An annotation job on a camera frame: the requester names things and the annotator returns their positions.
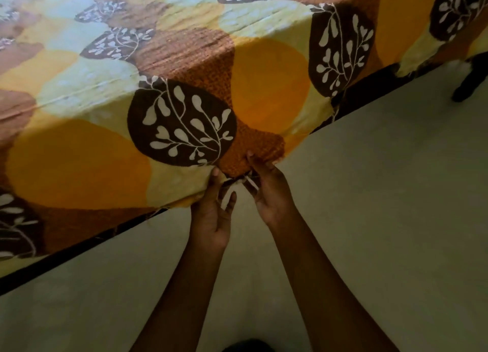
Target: tiled floor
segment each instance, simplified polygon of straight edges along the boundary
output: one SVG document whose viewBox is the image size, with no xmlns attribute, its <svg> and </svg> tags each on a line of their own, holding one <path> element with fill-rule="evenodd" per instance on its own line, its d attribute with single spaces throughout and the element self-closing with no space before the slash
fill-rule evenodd
<svg viewBox="0 0 488 352">
<path fill-rule="evenodd" d="M 451 64 L 363 107 L 280 168 L 320 244 L 401 351 L 488 350 L 488 83 Z M 278 252 L 238 189 L 199 352 L 258 337 L 307 351 Z M 0 297 L 0 350 L 129 350 L 188 235 L 172 210 Z"/>
</svg>

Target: hand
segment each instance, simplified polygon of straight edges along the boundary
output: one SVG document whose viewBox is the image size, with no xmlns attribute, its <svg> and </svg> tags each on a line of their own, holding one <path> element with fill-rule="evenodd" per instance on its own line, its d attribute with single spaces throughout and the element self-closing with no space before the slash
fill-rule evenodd
<svg viewBox="0 0 488 352">
<path fill-rule="evenodd" d="M 254 197 L 256 208 L 265 224 L 273 228 L 293 215 L 300 215 L 283 173 L 271 162 L 264 163 L 255 157 L 251 151 L 247 152 L 247 160 L 259 175 L 258 179 L 253 179 L 259 189 L 256 190 L 247 180 L 243 184 Z"/>
<path fill-rule="evenodd" d="M 230 195 L 223 210 L 222 199 L 228 188 L 219 182 L 220 170 L 215 167 L 210 175 L 203 198 L 191 205 L 191 226 L 188 244 L 210 254 L 222 255 L 230 237 L 230 218 L 237 201 L 236 192 Z"/>
</svg>

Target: person's left arm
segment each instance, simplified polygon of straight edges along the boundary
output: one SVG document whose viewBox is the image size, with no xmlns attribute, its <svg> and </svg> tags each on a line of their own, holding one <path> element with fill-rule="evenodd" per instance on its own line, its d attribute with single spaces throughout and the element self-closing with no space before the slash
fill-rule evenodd
<svg viewBox="0 0 488 352">
<path fill-rule="evenodd" d="M 236 193 L 220 207 L 225 190 L 220 171 L 212 170 L 203 198 L 191 207 L 190 236 L 173 276 L 138 336 L 131 352 L 193 352 L 197 349 L 207 307 L 229 242 Z"/>
</svg>

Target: person's left hand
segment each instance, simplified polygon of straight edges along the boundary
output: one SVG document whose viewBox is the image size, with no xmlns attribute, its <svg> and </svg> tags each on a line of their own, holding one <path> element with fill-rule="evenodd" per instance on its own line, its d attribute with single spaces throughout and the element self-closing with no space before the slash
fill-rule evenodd
<svg viewBox="0 0 488 352">
<path fill-rule="evenodd" d="M 219 182 L 220 170 L 215 167 L 210 175 L 203 198 L 191 205 L 191 226 L 188 244 L 210 254 L 222 255 L 230 237 L 230 218 L 237 201 L 236 192 L 230 195 L 223 210 L 222 199 L 228 188 Z"/>
</svg>

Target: person's right hand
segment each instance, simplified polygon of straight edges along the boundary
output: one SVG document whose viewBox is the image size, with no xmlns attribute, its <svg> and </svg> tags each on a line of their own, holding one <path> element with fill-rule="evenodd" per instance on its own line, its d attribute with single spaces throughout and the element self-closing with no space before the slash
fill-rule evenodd
<svg viewBox="0 0 488 352">
<path fill-rule="evenodd" d="M 271 162 L 264 163 L 251 151 L 247 152 L 247 160 L 259 175 L 258 179 L 253 179 L 259 189 L 256 190 L 247 180 L 243 185 L 254 197 L 256 208 L 265 224 L 274 228 L 291 216 L 299 215 L 283 173 Z"/>
</svg>

